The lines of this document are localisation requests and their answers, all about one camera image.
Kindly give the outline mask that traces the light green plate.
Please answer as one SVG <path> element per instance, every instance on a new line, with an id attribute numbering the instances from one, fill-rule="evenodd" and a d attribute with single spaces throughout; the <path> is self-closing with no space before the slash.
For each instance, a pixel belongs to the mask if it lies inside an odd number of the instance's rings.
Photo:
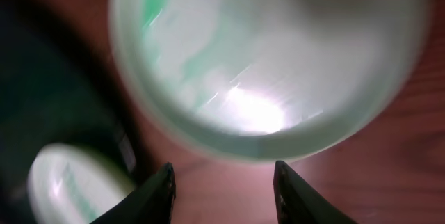
<path id="1" fill-rule="evenodd" d="M 301 159 L 357 133 L 405 85 L 431 0 L 110 0 L 138 108 L 192 149 Z"/>
<path id="2" fill-rule="evenodd" d="M 27 179 L 38 223 L 91 223 L 134 188 L 130 176 L 106 155 L 63 143 L 44 146 Z"/>

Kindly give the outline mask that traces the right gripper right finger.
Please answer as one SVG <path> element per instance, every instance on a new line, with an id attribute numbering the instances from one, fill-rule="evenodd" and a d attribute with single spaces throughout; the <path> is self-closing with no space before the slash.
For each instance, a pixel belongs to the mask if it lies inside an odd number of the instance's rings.
<path id="1" fill-rule="evenodd" d="M 284 161 L 275 162 L 273 188 L 279 224 L 356 224 Z"/>

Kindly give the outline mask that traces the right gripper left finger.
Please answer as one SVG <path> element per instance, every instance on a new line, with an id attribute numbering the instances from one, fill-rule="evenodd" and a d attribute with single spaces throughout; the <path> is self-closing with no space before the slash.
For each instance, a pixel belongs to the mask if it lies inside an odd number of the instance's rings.
<path id="1" fill-rule="evenodd" d="M 172 164 L 167 162 L 91 224 L 171 224 L 175 198 L 175 172 Z"/>

